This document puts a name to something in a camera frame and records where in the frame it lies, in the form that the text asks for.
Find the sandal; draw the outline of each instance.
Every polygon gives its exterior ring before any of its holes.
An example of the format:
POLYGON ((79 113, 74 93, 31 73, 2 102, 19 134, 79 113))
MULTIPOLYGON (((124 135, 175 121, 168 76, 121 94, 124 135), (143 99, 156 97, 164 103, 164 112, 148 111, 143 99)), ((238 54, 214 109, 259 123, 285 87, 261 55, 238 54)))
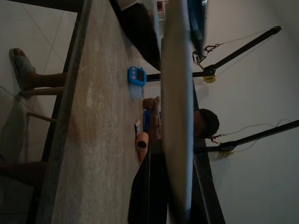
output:
POLYGON ((14 68, 15 78, 18 81, 19 87, 21 91, 24 91, 24 87, 22 84, 22 78, 28 72, 35 71, 35 68, 32 66, 30 60, 25 56, 15 55, 16 48, 9 50, 9 58, 11 64, 14 68))

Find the white wall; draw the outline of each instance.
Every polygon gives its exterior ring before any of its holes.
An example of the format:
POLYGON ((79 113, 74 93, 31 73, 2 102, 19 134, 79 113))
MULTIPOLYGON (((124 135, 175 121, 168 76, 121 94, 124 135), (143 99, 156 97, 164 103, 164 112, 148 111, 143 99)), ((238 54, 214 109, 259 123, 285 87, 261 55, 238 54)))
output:
POLYGON ((299 52, 299 1, 297 0, 268 0, 279 15, 284 26, 287 28, 297 51, 299 52))
MULTIPOLYGON (((210 0, 207 25, 208 45, 282 23, 264 1, 210 0)), ((219 47, 203 65, 217 62, 251 39, 219 47)), ((216 74, 230 64, 218 69, 216 74)), ((199 106, 219 116, 218 133, 230 133, 259 123, 276 125, 281 119, 299 119, 299 57, 285 30, 223 72, 215 83, 205 84, 202 78, 196 78, 195 84, 199 106)), ((158 94, 158 83, 149 84, 145 90, 146 97, 158 94)), ((235 140, 267 128, 247 129, 223 137, 221 141, 235 140)), ((228 224, 299 221, 298 136, 299 128, 259 140, 247 151, 226 159, 216 160, 215 155, 210 155, 214 184, 228 224)))

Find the table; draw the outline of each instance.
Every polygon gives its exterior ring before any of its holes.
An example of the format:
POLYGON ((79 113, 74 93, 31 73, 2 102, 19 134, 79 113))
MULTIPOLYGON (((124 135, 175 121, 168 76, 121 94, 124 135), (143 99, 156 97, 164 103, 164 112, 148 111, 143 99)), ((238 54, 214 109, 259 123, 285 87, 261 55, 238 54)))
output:
POLYGON ((86 0, 36 223, 124 223, 138 170, 131 44, 106 0, 86 0))

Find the blue digital timer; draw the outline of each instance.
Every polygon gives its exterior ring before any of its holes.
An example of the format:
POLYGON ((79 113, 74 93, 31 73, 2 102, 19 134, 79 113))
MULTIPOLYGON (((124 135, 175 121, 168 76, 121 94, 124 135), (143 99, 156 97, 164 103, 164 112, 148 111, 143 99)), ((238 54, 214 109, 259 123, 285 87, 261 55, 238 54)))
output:
POLYGON ((130 67, 128 70, 128 81, 138 86, 146 84, 146 73, 142 68, 130 67))

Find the tiled floor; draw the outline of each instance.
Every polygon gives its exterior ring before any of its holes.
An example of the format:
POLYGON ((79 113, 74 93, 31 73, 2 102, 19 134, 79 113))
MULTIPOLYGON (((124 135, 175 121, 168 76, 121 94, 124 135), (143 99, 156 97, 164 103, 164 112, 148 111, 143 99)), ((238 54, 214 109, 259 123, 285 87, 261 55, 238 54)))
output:
MULTIPOLYGON (((76 13, 0 0, 0 154, 9 162, 40 161, 54 96, 20 98, 8 51, 21 48, 39 74, 61 73, 76 13)), ((0 177, 0 223, 25 223, 33 188, 0 177)))

